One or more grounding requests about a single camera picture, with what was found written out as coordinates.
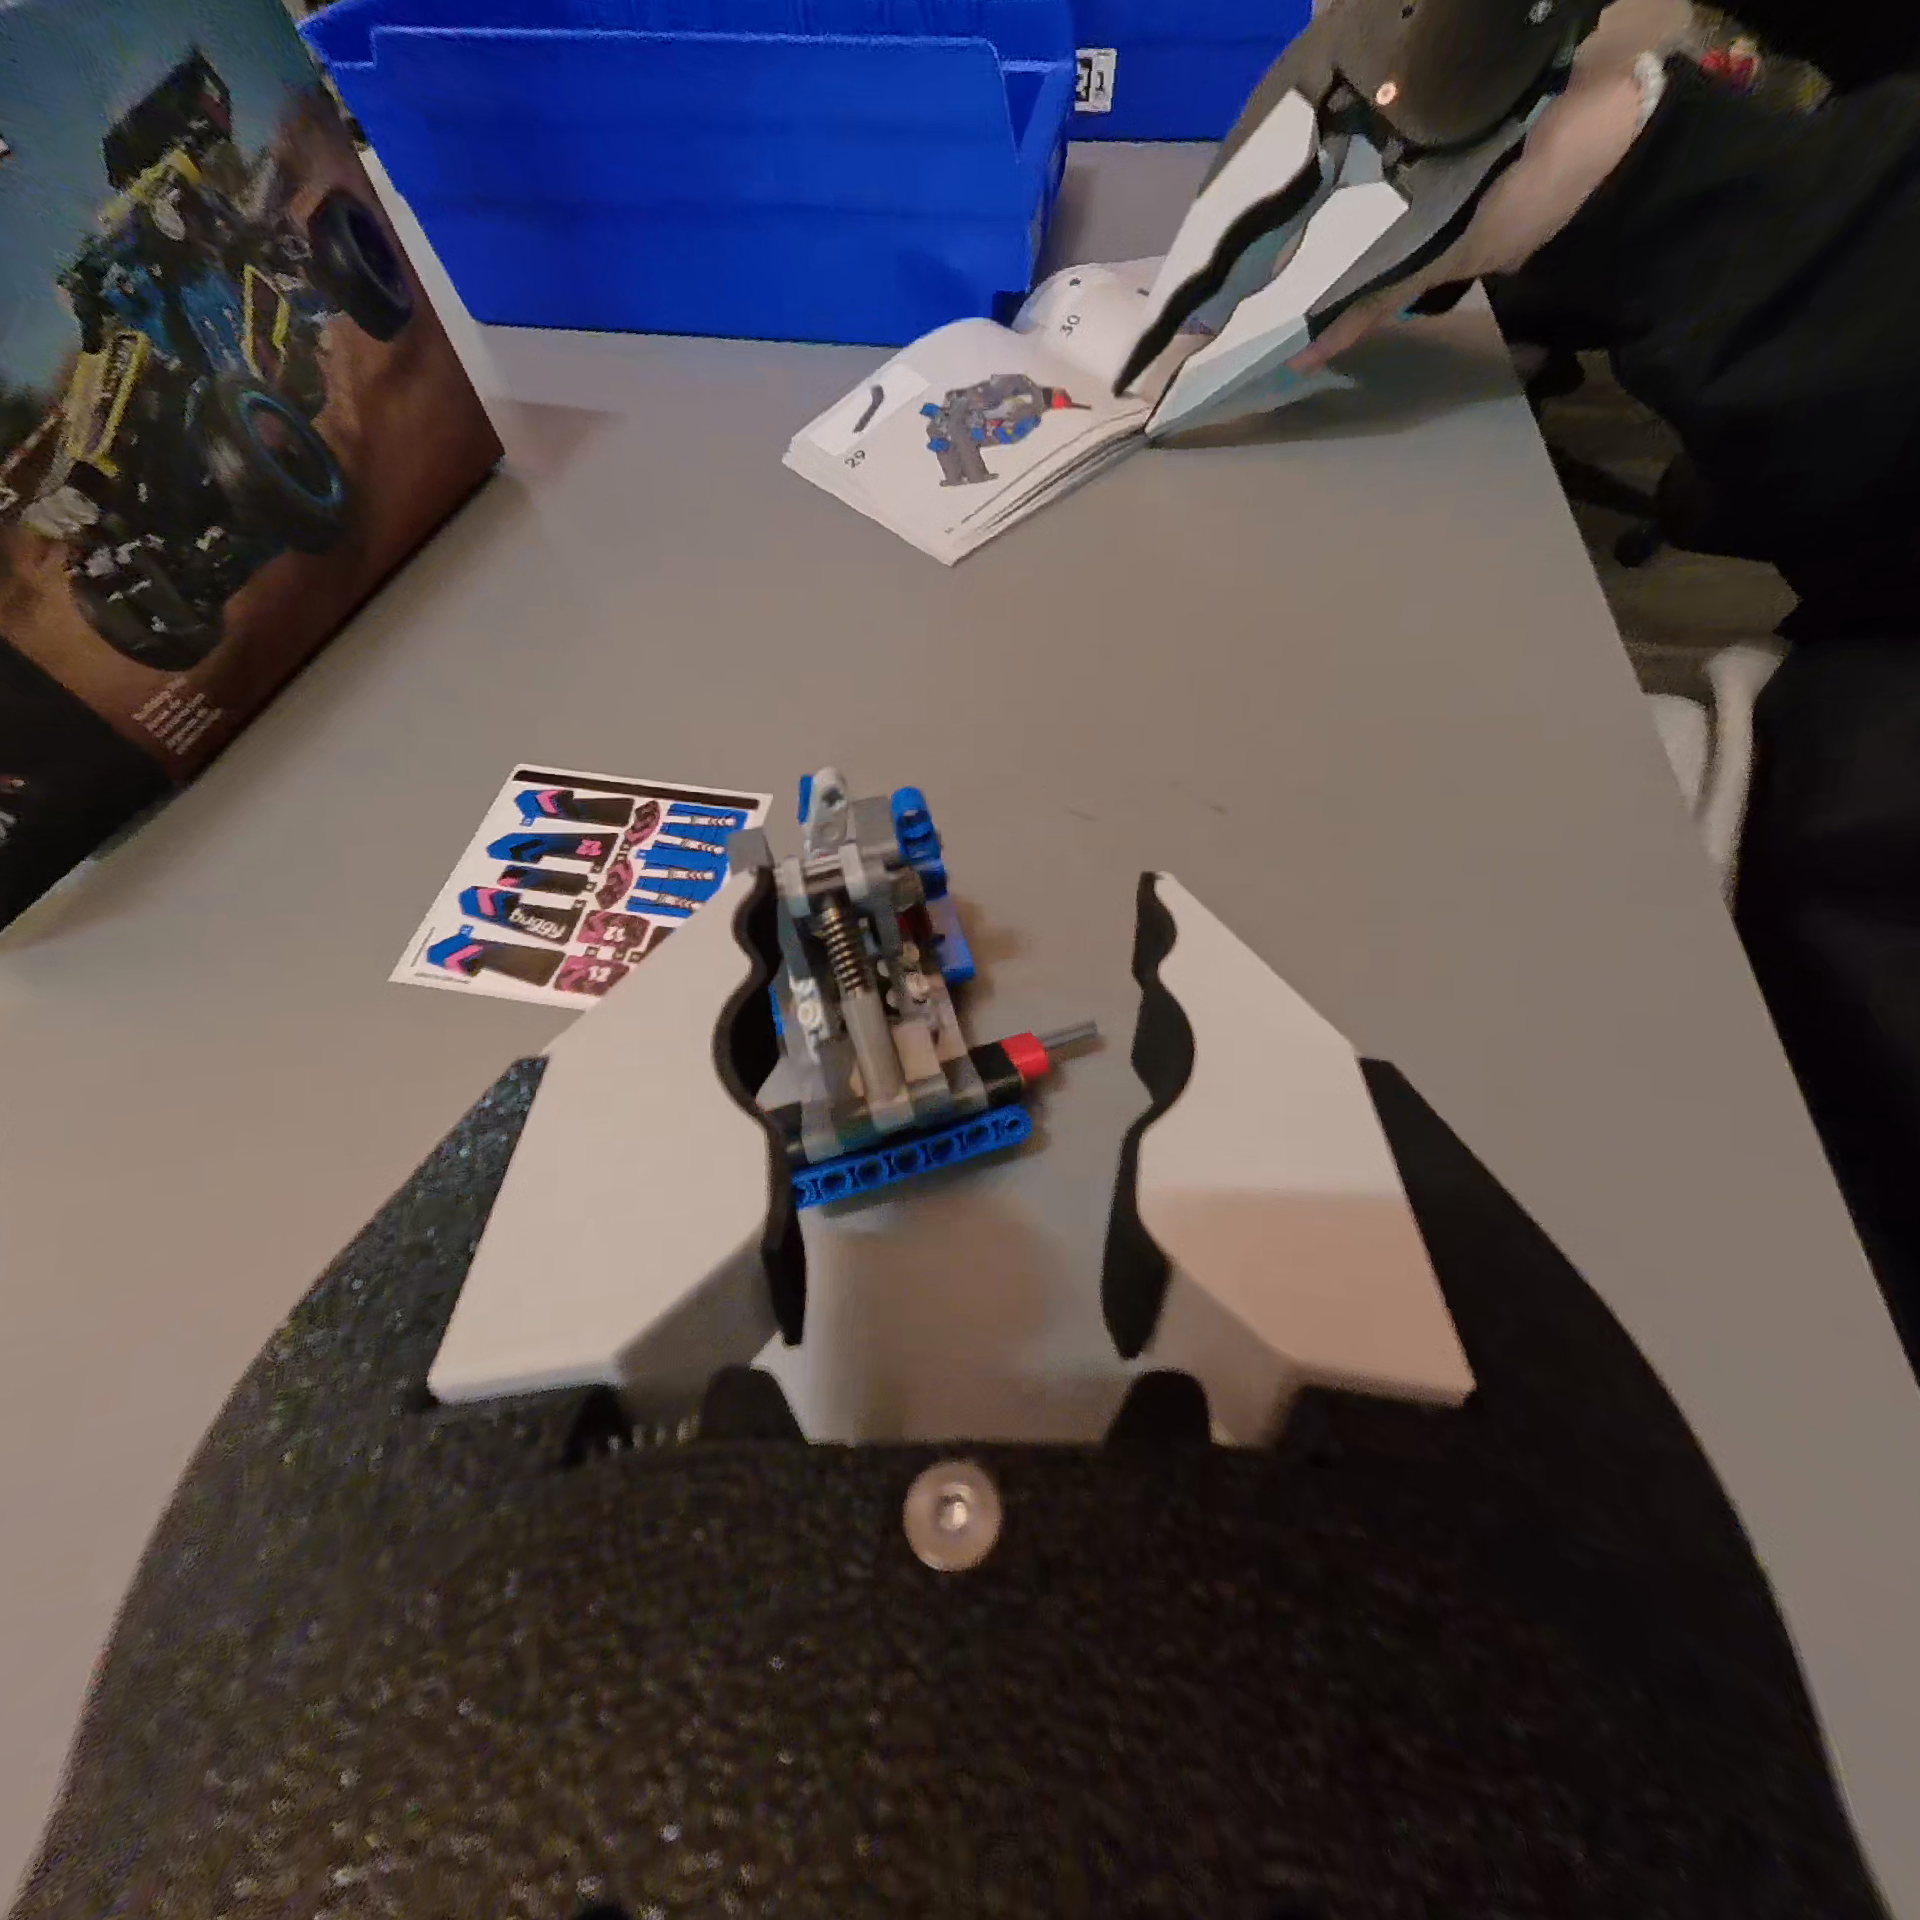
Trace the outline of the blue bin with white label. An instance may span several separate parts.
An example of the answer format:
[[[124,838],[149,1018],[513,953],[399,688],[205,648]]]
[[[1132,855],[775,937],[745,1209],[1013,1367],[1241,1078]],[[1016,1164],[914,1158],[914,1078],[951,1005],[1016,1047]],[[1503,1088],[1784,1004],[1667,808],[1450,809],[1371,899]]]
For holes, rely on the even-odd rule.
[[[1070,141],[1217,141],[1312,5],[1070,5]]]

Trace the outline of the white shoe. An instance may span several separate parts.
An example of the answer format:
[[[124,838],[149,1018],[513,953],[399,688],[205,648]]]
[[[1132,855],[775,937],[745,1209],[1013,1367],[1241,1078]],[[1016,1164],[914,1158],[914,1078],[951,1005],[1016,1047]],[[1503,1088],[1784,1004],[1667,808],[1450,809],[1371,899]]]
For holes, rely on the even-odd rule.
[[[1743,818],[1755,760],[1755,710],[1788,648],[1784,641],[1743,641],[1719,648],[1705,663],[1707,755],[1690,802],[1693,827],[1718,873],[1729,875],[1739,852]]]

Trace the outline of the lego sticker sheet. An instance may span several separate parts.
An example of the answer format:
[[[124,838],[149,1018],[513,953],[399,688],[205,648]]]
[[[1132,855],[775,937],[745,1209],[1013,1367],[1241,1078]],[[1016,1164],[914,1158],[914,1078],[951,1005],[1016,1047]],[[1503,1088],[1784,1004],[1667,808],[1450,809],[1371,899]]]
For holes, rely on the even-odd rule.
[[[583,1005],[728,881],[731,837],[770,798],[734,783],[520,763],[387,980],[464,1000]]]

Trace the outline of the lego instruction booklet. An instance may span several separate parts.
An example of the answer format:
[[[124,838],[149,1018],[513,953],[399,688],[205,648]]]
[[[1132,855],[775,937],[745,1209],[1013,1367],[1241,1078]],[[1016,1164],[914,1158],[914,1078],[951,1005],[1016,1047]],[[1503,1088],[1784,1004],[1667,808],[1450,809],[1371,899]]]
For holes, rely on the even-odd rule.
[[[906,343],[793,436],[784,468],[944,565],[1132,458],[1169,424],[1148,414],[1185,360],[1188,331],[1114,395],[1157,258],[1046,279],[1010,323],[954,319]]]

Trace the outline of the blue plastic storage bin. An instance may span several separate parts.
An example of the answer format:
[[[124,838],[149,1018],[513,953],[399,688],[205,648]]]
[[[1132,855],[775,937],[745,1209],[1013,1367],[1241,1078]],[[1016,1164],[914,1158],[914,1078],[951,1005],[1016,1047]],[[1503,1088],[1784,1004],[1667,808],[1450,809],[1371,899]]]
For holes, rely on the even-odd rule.
[[[1074,54],[1067,5],[328,5],[300,37],[327,62],[373,62],[375,26],[986,38],[1013,62]]]
[[[375,26],[373,62],[321,62],[493,326],[901,347],[997,319],[1074,119],[1074,54],[986,38]]]

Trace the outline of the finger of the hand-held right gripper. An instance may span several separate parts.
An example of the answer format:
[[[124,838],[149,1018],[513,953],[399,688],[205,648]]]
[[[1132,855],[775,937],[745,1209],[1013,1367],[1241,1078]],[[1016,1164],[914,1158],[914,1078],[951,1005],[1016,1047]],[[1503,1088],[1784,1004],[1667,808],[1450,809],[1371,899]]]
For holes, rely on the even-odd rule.
[[[1114,395],[1130,393],[1190,319],[1220,326],[1273,276],[1324,187],[1319,150],[1316,100],[1297,86],[1262,109],[1248,106],[1164,248]]]
[[[1308,351],[1308,317],[1403,214],[1408,203],[1386,179],[1335,187],[1283,263],[1231,305],[1205,347],[1188,353],[1141,436],[1163,442],[1225,424],[1293,390],[1293,360]]]

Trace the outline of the blue grey lego model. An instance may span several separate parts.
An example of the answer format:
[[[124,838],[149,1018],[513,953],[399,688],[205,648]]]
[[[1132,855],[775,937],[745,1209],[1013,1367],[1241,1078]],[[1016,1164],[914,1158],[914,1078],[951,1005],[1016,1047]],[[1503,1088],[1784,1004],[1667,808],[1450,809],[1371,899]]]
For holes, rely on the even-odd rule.
[[[849,1206],[1030,1140],[1030,1094],[1098,1022],[974,1042],[955,992],[974,947],[917,788],[857,798],[836,766],[799,781],[799,848],[770,859],[770,1018],[793,1202]]]

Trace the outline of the lego set box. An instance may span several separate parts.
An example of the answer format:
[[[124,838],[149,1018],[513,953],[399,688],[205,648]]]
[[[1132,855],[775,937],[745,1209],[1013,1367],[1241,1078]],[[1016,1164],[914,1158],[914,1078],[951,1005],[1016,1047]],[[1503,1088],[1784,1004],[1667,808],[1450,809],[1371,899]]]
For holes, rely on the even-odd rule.
[[[3,923],[498,461],[283,5],[3,5]]]

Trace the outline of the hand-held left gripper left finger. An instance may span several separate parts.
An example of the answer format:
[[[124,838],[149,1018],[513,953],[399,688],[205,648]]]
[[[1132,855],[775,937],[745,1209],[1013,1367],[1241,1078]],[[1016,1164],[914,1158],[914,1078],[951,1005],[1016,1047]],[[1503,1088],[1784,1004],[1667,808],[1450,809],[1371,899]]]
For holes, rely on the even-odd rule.
[[[437,1403],[615,1390],[670,1426],[770,1342],[795,1348],[807,1246],[784,1131],[778,881],[719,894],[545,1054],[423,1389]]]

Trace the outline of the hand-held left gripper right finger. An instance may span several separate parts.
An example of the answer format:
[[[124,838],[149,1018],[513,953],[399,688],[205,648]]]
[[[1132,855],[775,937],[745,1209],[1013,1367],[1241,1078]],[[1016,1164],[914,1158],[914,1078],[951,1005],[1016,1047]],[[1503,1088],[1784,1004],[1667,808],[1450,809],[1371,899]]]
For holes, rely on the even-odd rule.
[[[1120,1360],[1266,1448],[1304,1390],[1477,1390],[1356,1045],[1169,873],[1137,888],[1125,1127],[1099,1246]]]

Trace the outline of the person's right hand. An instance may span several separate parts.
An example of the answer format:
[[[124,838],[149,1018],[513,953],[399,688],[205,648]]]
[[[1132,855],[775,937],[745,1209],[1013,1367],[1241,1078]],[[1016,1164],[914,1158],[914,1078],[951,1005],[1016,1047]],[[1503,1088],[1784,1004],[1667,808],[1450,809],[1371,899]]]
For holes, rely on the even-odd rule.
[[[1627,44],[1599,48],[1591,38],[1570,64],[1570,83],[1525,135],[1522,154],[1481,193],[1472,218],[1429,264],[1348,306],[1312,347],[1293,360],[1312,377],[1368,332],[1409,313],[1428,293],[1469,288],[1517,271],[1542,252],[1619,168],[1641,135],[1657,94],[1663,45]]]

